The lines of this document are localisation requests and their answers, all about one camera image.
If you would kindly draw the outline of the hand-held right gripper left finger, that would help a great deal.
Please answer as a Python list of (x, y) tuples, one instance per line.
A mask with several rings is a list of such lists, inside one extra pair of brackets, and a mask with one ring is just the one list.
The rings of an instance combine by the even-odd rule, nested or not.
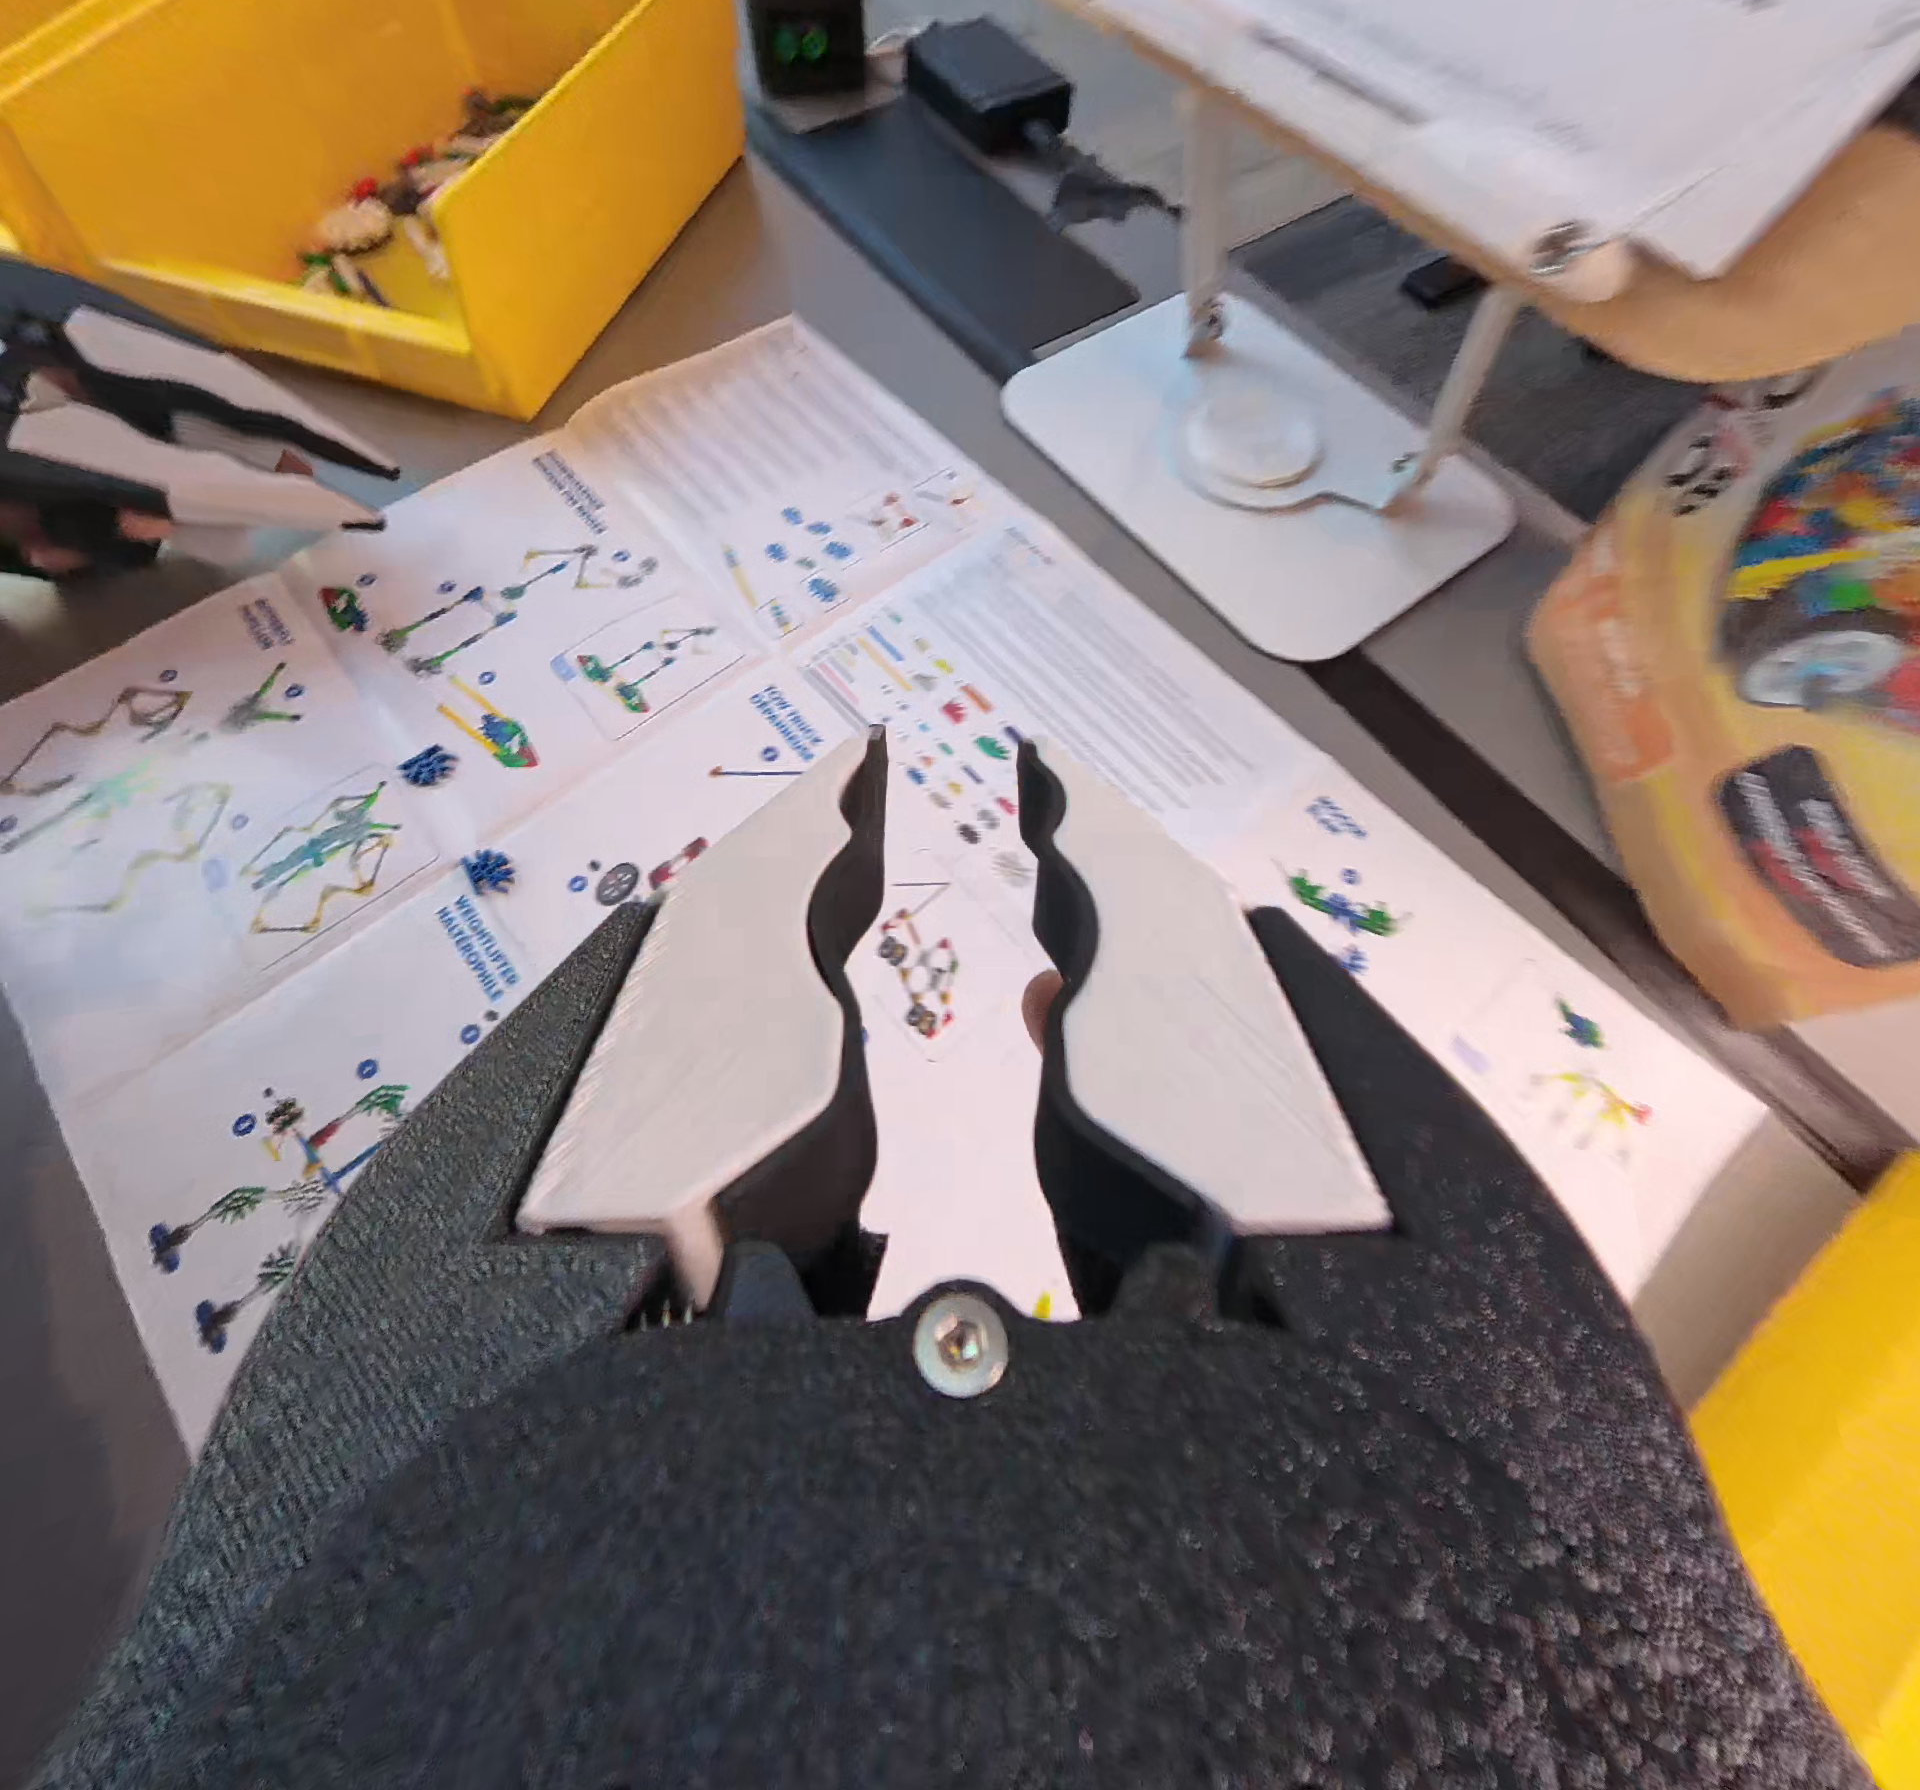
[(884, 736), (857, 736), (671, 880), (518, 1203), (524, 1237), (658, 1237), (712, 1307), (737, 1246), (801, 1277), (857, 1246), (881, 1166), (849, 979), (884, 905)]

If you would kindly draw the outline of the white instruction sheet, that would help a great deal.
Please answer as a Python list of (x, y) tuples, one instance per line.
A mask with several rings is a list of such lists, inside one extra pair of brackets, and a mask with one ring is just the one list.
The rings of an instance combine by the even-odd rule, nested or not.
[[(1763, 1100), (790, 317), (7, 705), (7, 998), (187, 1457), (430, 1089), (864, 727), (873, 1316), (953, 1273), (1072, 1316), (1018, 1033), (1036, 736), (1350, 972), (1648, 1320)], [(406, 791), (430, 743), (456, 775)]]

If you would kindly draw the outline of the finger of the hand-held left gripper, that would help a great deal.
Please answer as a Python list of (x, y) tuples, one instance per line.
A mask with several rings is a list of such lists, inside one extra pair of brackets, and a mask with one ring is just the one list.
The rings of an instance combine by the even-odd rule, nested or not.
[(75, 307), (58, 323), (58, 335), (83, 378), (112, 386), (120, 400), (224, 424), (253, 438), (294, 443), (308, 456), (327, 456), (361, 477), (397, 480), (403, 473), (389, 455), (217, 345), (105, 307)]
[(7, 507), (32, 511), (50, 541), (375, 526), (319, 465), (384, 480), (384, 455), (330, 418), (163, 409), (163, 424), (167, 436), (112, 409), (7, 415)]

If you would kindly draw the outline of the pile of colourful building pieces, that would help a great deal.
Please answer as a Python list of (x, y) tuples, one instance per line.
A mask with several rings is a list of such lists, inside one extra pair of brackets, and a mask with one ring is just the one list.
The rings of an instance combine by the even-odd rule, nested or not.
[(430, 284), (455, 284), (441, 203), (500, 149), (538, 97), (466, 89), (464, 122), (433, 143), (403, 149), (384, 177), (360, 177), (327, 213), (311, 217), (300, 256), (303, 293), (339, 293), (396, 307), (372, 264), (403, 243)]

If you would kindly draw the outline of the small black cube device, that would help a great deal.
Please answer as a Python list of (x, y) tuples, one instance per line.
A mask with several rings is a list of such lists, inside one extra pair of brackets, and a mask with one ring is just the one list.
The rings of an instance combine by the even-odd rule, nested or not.
[(857, 97), (870, 83), (864, 0), (741, 0), (767, 102)]

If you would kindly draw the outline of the black power adapter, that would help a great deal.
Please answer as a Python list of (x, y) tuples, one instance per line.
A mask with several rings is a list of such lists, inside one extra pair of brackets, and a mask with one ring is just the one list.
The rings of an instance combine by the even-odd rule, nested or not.
[(997, 19), (932, 21), (908, 42), (908, 97), (977, 156), (1046, 156), (1072, 120), (1072, 83)]

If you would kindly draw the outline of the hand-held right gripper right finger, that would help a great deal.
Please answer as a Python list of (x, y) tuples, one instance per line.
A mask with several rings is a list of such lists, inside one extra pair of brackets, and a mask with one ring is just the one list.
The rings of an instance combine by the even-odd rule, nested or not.
[(1018, 743), (1043, 1018), (1036, 1183), (1103, 1320), (1163, 1246), (1387, 1232), (1392, 1203), (1233, 882), (1061, 743)]

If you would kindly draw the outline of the wooden sign board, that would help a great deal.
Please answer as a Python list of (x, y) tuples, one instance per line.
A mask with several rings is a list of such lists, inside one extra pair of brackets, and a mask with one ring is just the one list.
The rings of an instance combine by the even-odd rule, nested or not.
[(1496, 127), (1417, 127), (1228, 21), (1221, 6), (1148, 15), (1053, 0), (1122, 38), (1186, 85), (1201, 115), (1302, 156), (1367, 209), (1466, 264), (1489, 284), (1675, 382), (1738, 382), (1846, 359), (1920, 317), (1920, 144), (1870, 122), (1818, 171), (1773, 188), (1757, 158), (1701, 171), (1620, 237), (1580, 237), (1547, 268), (1541, 181)]

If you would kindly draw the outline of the toy set cardboard box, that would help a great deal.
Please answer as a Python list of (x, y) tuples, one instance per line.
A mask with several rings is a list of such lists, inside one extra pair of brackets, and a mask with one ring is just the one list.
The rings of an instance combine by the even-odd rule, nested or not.
[(1920, 333), (1717, 386), (1526, 623), (1654, 935), (1738, 1025), (1920, 988)]

